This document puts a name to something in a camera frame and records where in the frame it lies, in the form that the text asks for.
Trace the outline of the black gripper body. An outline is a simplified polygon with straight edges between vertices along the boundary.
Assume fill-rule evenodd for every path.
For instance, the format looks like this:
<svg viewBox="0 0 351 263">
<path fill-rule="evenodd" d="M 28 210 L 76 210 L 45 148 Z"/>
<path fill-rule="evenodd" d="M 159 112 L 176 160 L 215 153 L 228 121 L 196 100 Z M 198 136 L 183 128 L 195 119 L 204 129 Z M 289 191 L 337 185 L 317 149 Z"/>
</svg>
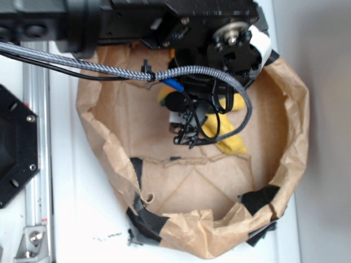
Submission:
<svg viewBox="0 0 351 263">
<path fill-rule="evenodd" d="M 169 41 L 175 54 L 166 84 L 176 92 L 166 97 L 166 106 L 174 143 L 216 144 L 241 132 L 252 114 L 247 88 L 265 64 L 265 32 L 249 23 L 191 23 L 179 26 Z M 231 111 L 235 93 L 246 104 L 239 111 Z M 202 129 L 208 113 L 217 118 L 214 137 Z M 227 115 L 233 131 L 219 135 L 220 114 Z"/>
</svg>

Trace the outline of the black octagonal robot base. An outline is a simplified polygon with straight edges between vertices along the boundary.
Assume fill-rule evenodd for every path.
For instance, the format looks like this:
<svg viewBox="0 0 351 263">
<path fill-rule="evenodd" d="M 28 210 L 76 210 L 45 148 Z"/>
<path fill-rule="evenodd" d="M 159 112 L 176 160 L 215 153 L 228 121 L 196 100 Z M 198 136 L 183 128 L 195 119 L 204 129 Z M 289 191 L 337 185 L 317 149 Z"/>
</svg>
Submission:
<svg viewBox="0 0 351 263">
<path fill-rule="evenodd" d="M 38 173 L 38 117 L 1 85 L 1 208 Z"/>
</svg>

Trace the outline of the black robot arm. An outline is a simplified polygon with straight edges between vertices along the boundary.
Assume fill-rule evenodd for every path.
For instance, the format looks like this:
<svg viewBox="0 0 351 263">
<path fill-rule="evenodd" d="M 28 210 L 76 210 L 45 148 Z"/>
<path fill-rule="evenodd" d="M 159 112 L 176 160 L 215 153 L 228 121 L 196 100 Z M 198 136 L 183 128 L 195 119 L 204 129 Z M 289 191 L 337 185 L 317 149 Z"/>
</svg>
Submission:
<svg viewBox="0 0 351 263">
<path fill-rule="evenodd" d="M 169 49 L 166 71 L 91 64 L 101 45 L 138 41 Z M 247 125 L 246 89 L 271 54 L 254 1 L 1 1 L 1 55 L 65 72 L 101 73 L 103 81 L 158 81 L 173 88 L 163 102 L 177 112 L 174 143 L 215 144 Z"/>
</svg>

